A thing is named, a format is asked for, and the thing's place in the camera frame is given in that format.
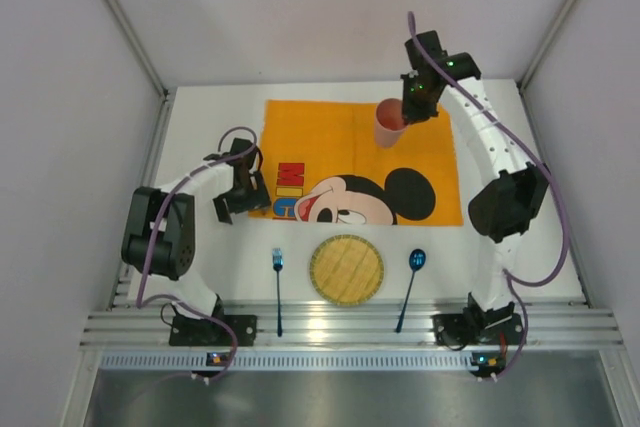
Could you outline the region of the pink plastic cup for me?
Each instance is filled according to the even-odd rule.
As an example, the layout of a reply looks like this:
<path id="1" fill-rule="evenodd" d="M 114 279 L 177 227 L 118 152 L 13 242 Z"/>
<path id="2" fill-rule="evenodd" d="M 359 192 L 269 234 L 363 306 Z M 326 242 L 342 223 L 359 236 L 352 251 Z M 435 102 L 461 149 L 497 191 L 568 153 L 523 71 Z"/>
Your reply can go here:
<path id="1" fill-rule="evenodd" d="M 393 147 L 404 134 L 407 125 L 402 115 L 402 101 L 388 98 L 381 101 L 374 113 L 374 141 L 380 148 Z"/>

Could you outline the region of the orange cartoon mouse placemat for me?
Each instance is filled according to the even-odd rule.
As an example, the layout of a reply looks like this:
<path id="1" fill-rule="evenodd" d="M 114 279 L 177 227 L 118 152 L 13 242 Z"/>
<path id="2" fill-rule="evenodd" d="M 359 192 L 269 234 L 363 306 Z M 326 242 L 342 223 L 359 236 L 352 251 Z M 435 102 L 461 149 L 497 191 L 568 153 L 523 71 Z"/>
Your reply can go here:
<path id="1" fill-rule="evenodd" d="M 270 100 L 260 142 L 272 205 L 261 220 L 457 227 L 463 223 L 450 117 L 374 139 L 371 103 Z"/>

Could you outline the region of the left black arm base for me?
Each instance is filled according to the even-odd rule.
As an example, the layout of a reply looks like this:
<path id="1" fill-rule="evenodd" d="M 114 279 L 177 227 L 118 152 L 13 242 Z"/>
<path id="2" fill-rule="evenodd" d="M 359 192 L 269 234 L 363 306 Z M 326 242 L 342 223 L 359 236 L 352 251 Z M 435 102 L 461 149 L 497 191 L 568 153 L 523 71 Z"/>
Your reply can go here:
<path id="1" fill-rule="evenodd" d="M 235 333 L 240 347 L 254 345 L 257 335 L 255 315 L 226 314 L 220 302 L 216 304 L 213 317 L 223 321 Z M 201 318 L 187 317 L 177 308 L 166 303 L 161 307 L 160 320 L 169 327 L 169 345 L 172 347 L 230 347 L 232 338 L 221 326 Z"/>

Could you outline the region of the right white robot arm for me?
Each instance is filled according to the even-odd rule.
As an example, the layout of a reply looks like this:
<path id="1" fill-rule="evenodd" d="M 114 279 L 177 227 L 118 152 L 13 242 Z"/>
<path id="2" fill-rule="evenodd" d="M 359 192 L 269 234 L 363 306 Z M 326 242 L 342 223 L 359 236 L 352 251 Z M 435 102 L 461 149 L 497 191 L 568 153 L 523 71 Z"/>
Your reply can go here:
<path id="1" fill-rule="evenodd" d="M 448 54 L 434 30 L 411 36 L 405 49 L 411 71 L 401 76 L 404 123 L 448 113 L 476 162 L 482 188 L 467 211 L 482 241 L 469 301 L 484 312 L 497 312 L 511 302 L 504 272 L 514 268 L 521 237 L 541 208 L 548 181 L 531 155 L 499 127 L 470 54 Z"/>

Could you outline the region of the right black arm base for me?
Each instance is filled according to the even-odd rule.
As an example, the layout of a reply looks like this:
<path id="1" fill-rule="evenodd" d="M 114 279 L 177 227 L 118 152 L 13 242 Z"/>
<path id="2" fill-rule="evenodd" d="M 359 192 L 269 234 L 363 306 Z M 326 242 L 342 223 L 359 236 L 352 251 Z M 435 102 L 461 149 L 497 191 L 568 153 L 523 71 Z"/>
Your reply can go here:
<path id="1" fill-rule="evenodd" d="M 460 313 L 438 314 L 432 318 L 436 344 L 454 351 L 468 346 L 508 346 L 518 344 L 524 334 L 522 317 L 510 301 L 499 309 L 483 310 L 469 295 Z"/>

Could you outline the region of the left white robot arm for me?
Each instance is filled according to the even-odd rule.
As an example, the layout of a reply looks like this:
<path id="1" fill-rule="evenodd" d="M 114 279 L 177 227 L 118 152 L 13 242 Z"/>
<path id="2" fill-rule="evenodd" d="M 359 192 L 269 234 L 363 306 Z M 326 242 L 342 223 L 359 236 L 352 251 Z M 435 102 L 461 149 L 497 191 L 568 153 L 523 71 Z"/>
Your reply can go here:
<path id="1" fill-rule="evenodd" d="M 205 157 L 175 181 L 134 191 L 121 258 L 140 274 L 138 308 L 164 300 L 193 319 L 222 316 L 219 294 L 202 277 L 213 229 L 271 206 L 263 161 L 254 142 L 236 137 L 228 152 Z"/>

